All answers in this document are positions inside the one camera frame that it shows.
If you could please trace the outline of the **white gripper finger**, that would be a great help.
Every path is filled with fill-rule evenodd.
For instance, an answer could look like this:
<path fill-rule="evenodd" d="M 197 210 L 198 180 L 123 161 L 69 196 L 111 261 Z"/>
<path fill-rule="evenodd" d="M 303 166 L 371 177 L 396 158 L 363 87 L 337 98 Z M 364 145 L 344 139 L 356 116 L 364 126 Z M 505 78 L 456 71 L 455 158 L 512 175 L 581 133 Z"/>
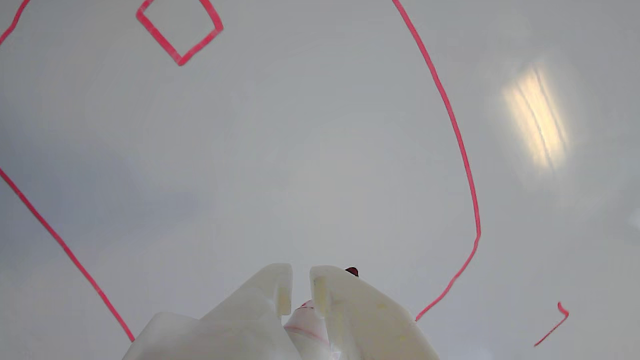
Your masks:
<path fill-rule="evenodd" d="M 412 315 L 365 280 L 336 266 L 310 270 L 311 299 L 341 360 L 438 360 Z"/>
<path fill-rule="evenodd" d="M 199 319 L 155 314 L 124 359 L 299 360 L 282 325 L 291 313 L 292 292 L 292 266 L 269 264 Z"/>

